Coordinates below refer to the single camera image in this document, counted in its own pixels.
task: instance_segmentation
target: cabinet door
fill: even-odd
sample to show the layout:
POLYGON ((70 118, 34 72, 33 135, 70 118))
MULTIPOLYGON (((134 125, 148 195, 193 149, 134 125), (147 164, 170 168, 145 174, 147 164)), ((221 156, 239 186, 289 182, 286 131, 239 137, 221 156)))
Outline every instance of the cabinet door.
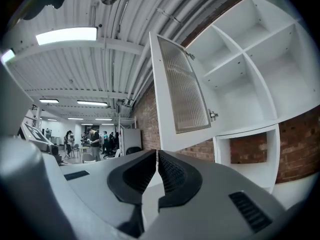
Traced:
POLYGON ((202 65, 185 49, 149 33, 161 149, 178 151, 214 136, 195 67, 202 65))

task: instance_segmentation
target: frosted glass panel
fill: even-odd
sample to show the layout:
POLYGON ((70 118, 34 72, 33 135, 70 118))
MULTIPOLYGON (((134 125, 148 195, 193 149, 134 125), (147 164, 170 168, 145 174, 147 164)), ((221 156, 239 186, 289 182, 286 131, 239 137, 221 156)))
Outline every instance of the frosted glass panel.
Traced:
POLYGON ((158 37, 173 109, 175 132, 211 127, 197 77, 184 50, 158 37))

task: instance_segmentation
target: white cabinet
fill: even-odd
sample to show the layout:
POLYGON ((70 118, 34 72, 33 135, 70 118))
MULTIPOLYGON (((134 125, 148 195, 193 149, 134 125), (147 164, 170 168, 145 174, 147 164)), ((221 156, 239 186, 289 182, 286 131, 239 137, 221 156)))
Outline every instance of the white cabinet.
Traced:
POLYGON ((320 104, 319 51, 304 26, 288 0, 243 0, 187 48, 150 33, 161 148, 178 151, 213 138, 217 163, 272 191, 277 124, 320 104), (160 48, 159 40, 168 45, 160 48), (189 131, 177 130, 181 122, 189 131), (223 160, 228 140, 257 131, 267 132, 267 163, 223 160))

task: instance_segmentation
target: ceiling light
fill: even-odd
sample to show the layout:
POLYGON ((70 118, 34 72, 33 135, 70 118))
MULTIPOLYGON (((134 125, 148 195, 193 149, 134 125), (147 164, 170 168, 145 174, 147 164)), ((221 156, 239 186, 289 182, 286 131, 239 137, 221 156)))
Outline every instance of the ceiling light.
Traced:
POLYGON ((42 103, 59 103, 59 100, 55 99, 49 99, 49 98, 41 98, 39 99, 42 103))
POLYGON ((35 36, 38 44, 45 45, 61 41, 97 40, 96 27, 71 27, 54 30, 35 36))
POLYGON ((3 63, 6 63, 7 61, 11 60, 15 56, 15 53, 12 49, 7 50, 3 55, 2 55, 2 61, 3 63))
POLYGON ((76 102, 78 102, 78 104, 84 104, 84 105, 108 106, 106 102, 85 101, 85 100, 77 100, 76 102))
POLYGON ((96 118, 95 120, 101 120, 101 121, 112 121, 111 118, 96 118))

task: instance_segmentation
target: white shelving unit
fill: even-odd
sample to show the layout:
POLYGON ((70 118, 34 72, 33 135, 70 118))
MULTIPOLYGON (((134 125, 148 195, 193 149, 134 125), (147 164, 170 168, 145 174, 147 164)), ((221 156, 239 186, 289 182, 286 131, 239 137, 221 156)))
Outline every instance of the white shelving unit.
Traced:
POLYGON ((216 163, 231 167, 260 187, 266 189, 270 193, 272 192, 277 178, 280 157, 280 132, 278 124, 238 134, 217 136, 215 138, 214 146, 214 157, 216 163), (266 162, 232 164, 230 156, 230 139, 256 135, 260 133, 266 133, 266 162))
MULTIPOLYGON (((319 51, 294 6, 288 0, 243 0, 186 49, 167 40, 195 56, 186 58, 205 109, 214 116, 204 129, 175 131, 171 79, 165 73, 158 37, 150 33, 161 148, 178 151, 213 138, 216 163, 232 167, 271 193, 279 166, 278 123, 320 105, 319 51), (267 162, 230 163, 230 139, 263 132, 267 162)), ((191 95, 188 88, 184 90, 191 95)), ((190 118, 197 120, 197 115, 190 118)))

